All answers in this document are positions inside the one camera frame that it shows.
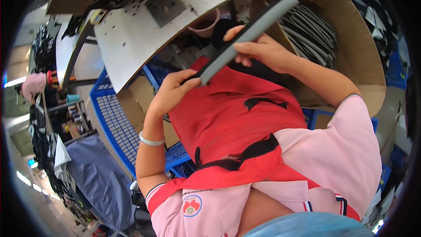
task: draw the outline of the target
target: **shirt logo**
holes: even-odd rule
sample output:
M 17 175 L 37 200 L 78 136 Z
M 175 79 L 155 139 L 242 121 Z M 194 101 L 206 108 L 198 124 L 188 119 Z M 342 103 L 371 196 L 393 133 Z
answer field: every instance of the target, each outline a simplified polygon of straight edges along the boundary
M 183 214 L 185 217 L 196 216 L 202 209 L 202 199 L 197 195 L 189 195 L 183 199 Z

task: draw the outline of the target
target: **cardboard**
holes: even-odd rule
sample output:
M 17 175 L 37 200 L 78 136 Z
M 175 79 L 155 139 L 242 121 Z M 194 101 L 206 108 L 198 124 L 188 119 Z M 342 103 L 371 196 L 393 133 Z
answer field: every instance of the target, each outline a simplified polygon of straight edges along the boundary
M 138 76 L 128 88 L 121 90 L 117 94 L 121 108 L 137 134 L 143 130 L 145 115 L 154 96 L 154 88 L 145 76 Z M 165 120 L 162 121 L 164 124 L 165 144 L 169 148 L 179 142 L 180 139 L 177 137 L 173 126 Z
M 139 76 L 130 84 L 129 89 L 133 93 L 136 102 L 142 108 L 143 113 L 146 114 L 152 99 L 155 97 L 154 87 L 150 84 L 148 78 Z
M 170 147 L 180 141 L 176 132 L 174 131 L 172 124 L 168 123 L 167 121 L 164 121 L 164 136 L 165 145 L 167 145 L 167 147 Z
M 386 82 L 382 63 L 370 31 L 351 0 L 299 0 L 326 18 L 335 28 L 335 70 L 347 76 L 360 89 L 370 117 L 382 107 L 386 94 Z M 250 15 L 253 16 L 271 0 L 252 0 Z M 296 53 L 293 45 L 277 23 L 267 30 L 273 39 Z M 305 108 L 334 111 L 308 86 L 290 76 L 288 88 L 300 105 Z

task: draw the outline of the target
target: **blue tarp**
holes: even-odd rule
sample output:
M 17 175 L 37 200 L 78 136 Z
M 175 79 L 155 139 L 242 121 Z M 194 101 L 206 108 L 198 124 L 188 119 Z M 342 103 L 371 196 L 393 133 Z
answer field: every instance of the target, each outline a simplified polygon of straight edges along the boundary
M 136 208 L 128 187 L 131 180 L 100 138 L 91 135 L 67 145 L 66 150 L 71 157 L 67 168 L 98 219 L 118 231 L 131 226 Z

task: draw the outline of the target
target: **pink shirt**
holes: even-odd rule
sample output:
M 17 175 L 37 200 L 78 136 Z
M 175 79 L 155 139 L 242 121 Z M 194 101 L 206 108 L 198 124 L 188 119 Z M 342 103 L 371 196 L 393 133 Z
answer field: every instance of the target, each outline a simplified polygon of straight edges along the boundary
M 250 188 L 269 195 L 294 212 L 343 213 L 347 200 L 362 218 L 376 194 L 382 161 L 368 110 L 361 97 L 351 95 L 338 107 L 327 129 L 282 129 L 276 132 L 285 163 L 307 181 L 261 181 L 224 189 L 176 191 L 151 214 L 158 237 L 233 237 Z M 156 186 L 146 205 L 160 194 Z
M 36 94 L 44 92 L 46 84 L 45 73 L 30 74 L 22 84 L 23 96 L 30 101 Z

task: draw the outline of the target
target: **bracelet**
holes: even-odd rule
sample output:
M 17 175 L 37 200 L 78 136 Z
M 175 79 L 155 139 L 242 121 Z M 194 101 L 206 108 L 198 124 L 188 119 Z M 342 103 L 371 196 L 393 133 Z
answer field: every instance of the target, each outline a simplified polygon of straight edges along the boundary
M 142 136 L 142 133 L 143 133 L 143 131 L 140 131 L 140 133 L 139 133 L 139 139 L 140 139 L 140 141 L 141 141 L 142 143 L 144 143 L 145 145 L 150 145 L 150 146 L 159 146 L 159 145 L 163 145 L 163 144 L 165 143 L 165 137 L 164 137 L 164 139 L 162 139 L 162 140 L 160 140 L 160 141 L 150 141 L 150 140 L 145 139 L 145 138 Z

